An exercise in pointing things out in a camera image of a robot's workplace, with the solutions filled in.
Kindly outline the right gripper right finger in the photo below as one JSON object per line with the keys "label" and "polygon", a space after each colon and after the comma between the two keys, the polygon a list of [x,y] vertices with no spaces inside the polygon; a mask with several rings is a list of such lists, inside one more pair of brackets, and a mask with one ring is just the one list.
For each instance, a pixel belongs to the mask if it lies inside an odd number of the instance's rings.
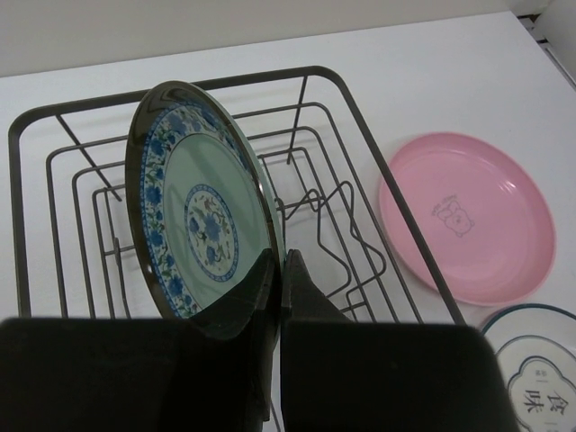
{"label": "right gripper right finger", "polygon": [[281,411],[288,431],[514,431],[491,347],[465,325],[356,323],[292,250],[283,273]]}

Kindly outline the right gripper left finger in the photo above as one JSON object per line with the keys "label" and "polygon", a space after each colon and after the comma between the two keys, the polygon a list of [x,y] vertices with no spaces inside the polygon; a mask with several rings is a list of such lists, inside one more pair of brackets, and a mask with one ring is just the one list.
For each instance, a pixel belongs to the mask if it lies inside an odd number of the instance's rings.
{"label": "right gripper left finger", "polygon": [[190,319],[8,319],[4,431],[258,431],[270,416],[275,261]]}

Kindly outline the blue floral green plate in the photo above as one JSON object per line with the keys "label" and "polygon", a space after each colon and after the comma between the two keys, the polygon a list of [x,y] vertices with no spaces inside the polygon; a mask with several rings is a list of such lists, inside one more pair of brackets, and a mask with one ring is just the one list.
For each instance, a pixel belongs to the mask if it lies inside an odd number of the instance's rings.
{"label": "blue floral green plate", "polygon": [[270,184],[245,134],[200,87],[145,94],[125,153],[126,203],[140,268],[160,314],[234,338],[257,306],[259,259],[284,266]]}

